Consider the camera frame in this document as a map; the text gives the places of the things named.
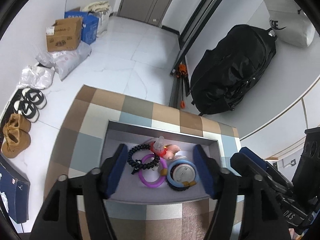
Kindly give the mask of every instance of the marble floor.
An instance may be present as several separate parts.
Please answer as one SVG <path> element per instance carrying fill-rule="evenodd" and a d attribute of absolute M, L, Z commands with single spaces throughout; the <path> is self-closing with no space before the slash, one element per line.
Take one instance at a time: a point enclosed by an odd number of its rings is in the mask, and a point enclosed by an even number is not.
<path fill-rule="evenodd" d="M 47 106 L 30 130 L 31 145 L 9 161 L 30 181 L 29 220 L 15 225 L 30 232 L 43 202 L 44 181 L 52 148 L 64 117 L 83 84 L 168 105 L 179 52 L 177 35 L 130 19 L 111 17 L 107 33 L 92 44 L 92 53 L 61 82 L 55 74 L 43 90 Z"/>

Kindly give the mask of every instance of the brown shoe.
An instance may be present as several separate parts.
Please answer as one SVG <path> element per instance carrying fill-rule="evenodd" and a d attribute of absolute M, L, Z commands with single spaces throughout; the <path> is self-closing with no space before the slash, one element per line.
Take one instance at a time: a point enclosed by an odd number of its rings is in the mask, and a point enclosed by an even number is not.
<path fill-rule="evenodd" d="M 30 135 L 19 129 L 8 129 L 4 131 L 5 142 L 1 150 L 7 158 L 14 158 L 20 152 L 27 149 L 31 143 Z"/>
<path fill-rule="evenodd" d="M 3 133 L 6 130 L 20 129 L 24 132 L 29 132 L 31 128 L 31 122 L 24 118 L 21 114 L 11 114 L 9 121 L 3 127 Z"/>

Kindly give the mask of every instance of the purple hair tie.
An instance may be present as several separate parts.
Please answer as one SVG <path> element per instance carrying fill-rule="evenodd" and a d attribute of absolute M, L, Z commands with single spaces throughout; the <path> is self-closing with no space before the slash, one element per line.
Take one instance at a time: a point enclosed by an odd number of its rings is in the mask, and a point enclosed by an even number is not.
<path fill-rule="evenodd" d="M 155 157 L 154 154 L 148 154 L 142 158 L 141 163 L 144 163 L 147 159 L 153 158 L 153 157 Z M 168 168 L 167 162 L 165 161 L 165 159 L 160 158 L 160 163 L 162 165 L 162 169 L 163 170 L 165 169 L 164 174 L 166 174 L 166 170 Z M 142 170 L 139 170 L 138 176 L 144 185 L 151 188 L 159 187 L 165 181 L 165 178 L 166 178 L 166 175 L 160 175 L 160 177 L 156 181 L 149 182 L 149 181 L 146 181 L 146 179 L 143 177 Z"/>

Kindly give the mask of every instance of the metal bolt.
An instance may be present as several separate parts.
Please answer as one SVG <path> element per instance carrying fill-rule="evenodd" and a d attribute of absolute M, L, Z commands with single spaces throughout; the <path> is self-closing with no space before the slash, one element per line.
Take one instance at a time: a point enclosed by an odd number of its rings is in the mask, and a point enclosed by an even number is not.
<path fill-rule="evenodd" d="M 263 180 L 263 177 L 262 177 L 261 175 L 259 175 L 259 174 L 256 174 L 256 175 L 254 176 L 254 179 L 257 180 L 257 181 L 262 181 L 262 180 Z"/>
<path fill-rule="evenodd" d="M 58 177 L 58 181 L 65 181 L 67 178 L 68 178 L 67 175 L 60 175 L 60 176 Z"/>
<path fill-rule="evenodd" d="M 94 168 L 92 171 L 91 171 L 91 174 L 93 175 L 96 175 L 96 174 L 99 174 L 100 173 L 100 169 L 99 168 Z"/>
<path fill-rule="evenodd" d="M 230 171 L 227 168 L 221 168 L 220 171 L 223 174 L 229 174 L 230 173 Z"/>

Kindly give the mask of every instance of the blue box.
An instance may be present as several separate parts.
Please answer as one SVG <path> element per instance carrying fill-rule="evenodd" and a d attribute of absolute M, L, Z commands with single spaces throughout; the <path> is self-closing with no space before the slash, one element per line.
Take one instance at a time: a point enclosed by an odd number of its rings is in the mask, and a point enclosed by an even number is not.
<path fill-rule="evenodd" d="M 82 17 L 81 41 L 91 44 L 97 39 L 99 18 L 88 12 L 68 11 L 64 13 L 65 18 Z"/>
<path fill-rule="evenodd" d="M 29 219 L 29 188 L 30 182 L 0 155 L 0 191 L 8 199 L 8 214 L 17 224 Z"/>

